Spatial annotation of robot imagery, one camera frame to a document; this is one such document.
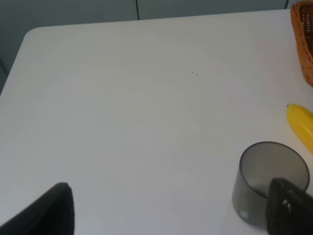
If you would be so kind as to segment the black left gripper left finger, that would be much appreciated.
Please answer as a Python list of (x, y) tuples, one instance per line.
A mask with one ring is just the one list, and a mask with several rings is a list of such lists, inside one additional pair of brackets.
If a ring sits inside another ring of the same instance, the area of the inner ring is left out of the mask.
[(68, 183), (57, 183), (0, 226), (2, 235), (73, 235), (75, 210)]

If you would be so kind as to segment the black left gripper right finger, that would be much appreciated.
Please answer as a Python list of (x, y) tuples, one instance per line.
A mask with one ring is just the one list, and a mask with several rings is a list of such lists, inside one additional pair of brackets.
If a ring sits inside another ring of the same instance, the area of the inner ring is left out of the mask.
[(269, 186), (266, 221), (270, 235), (311, 235), (313, 197), (284, 178), (274, 178)]

